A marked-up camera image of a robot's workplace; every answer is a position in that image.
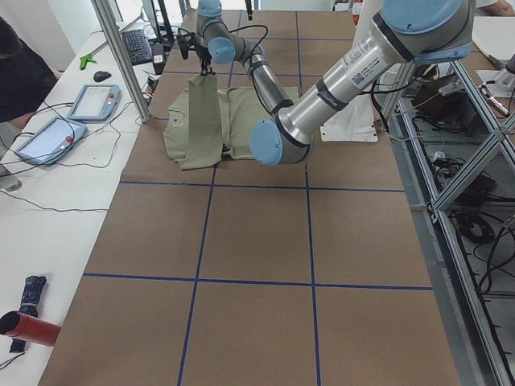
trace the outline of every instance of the red cylinder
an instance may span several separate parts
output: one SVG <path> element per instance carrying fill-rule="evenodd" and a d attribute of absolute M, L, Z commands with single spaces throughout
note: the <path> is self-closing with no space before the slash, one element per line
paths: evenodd
<path fill-rule="evenodd" d="M 44 346 L 56 344 L 60 330 L 60 326 L 19 311 L 8 312 L 0 318 L 0 334 Z"/>

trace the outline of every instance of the green object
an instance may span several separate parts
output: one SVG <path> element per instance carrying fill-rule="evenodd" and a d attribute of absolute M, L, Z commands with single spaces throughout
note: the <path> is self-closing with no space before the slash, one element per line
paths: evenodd
<path fill-rule="evenodd" d="M 298 100 L 296 87 L 285 90 Z M 192 77 L 168 112 L 165 147 L 183 170 L 215 165 L 224 156 L 253 159 L 250 131 L 256 122 L 270 118 L 252 87 L 217 90 L 214 75 Z"/>
<path fill-rule="evenodd" d="M 97 61 L 93 58 L 93 54 L 87 54 L 80 58 L 79 69 L 82 71 L 86 68 L 88 63 L 96 63 Z"/>

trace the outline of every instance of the keyboard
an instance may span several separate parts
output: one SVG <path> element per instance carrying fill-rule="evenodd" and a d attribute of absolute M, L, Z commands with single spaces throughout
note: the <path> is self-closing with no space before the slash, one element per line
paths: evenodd
<path fill-rule="evenodd" d="M 152 50 L 143 30 L 122 32 L 122 40 L 133 66 L 152 61 Z"/>

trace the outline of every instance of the black shirt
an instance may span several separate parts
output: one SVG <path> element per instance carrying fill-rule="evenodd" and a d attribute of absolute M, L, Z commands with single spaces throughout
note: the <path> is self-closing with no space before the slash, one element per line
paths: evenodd
<path fill-rule="evenodd" d="M 22 45 L 16 56 L 0 59 L 0 122 L 36 111 L 57 81 L 44 60 Z"/>

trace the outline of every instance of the white table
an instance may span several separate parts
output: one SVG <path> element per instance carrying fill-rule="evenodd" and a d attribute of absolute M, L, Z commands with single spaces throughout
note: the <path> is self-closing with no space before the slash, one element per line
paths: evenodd
<path fill-rule="evenodd" d="M 97 64 L 89 63 L 79 70 L 80 57 L 91 52 L 105 41 L 102 33 L 94 33 L 48 95 L 49 105 L 74 101 L 84 84 L 93 84 L 93 74 L 98 70 L 113 74 L 104 84 L 118 84 L 122 98 L 113 115 L 130 101 L 130 95 L 108 47 L 94 56 Z M 136 66 L 134 71 L 141 86 L 147 74 L 154 72 L 151 64 Z M 68 108 L 57 109 L 66 116 Z M 35 132 L 56 114 L 51 110 L 34 116 L 24 131 Z M 120 173 L 126 164 L 138 134 L 140 119 L 131 105 L 113 124 L 121 132 L 112 162 L 104 169 L 89 166 L 38 167 L 18 175 L 23 186 L 14 193 L 43 207 L 109 208 L 117 188 Z M 88 125 L 89 131 L 102 124 Z M 93 134 L 77 143 L 60 162 L 75 164 L 86 162 L 105 165 L 113 150 L 118 134 L 110 127 L 103 133 Z M 17 149 L 28 137 L 16 140 Z M 8 152 L 2 163 L 12 172 L 31 167 L 24 162 L 7 165 L 19 159 Z M 43 296 L 38 307 L 39 317 L 61 325 L 66 317 L 83 269 L 94 246 L 105 218 L 104 212 L 42 211 L 28 203 L 0 194 L 0 314 L 19 308 L 25 277 L 47 277 Z M 11 339 L 0 336 L 0 362 L 12 357 L 9 354 Z M 0 372 L 0 384 L 34 386 L 38 383 L 51 347 L 28 343 L 26 354 Z"/>

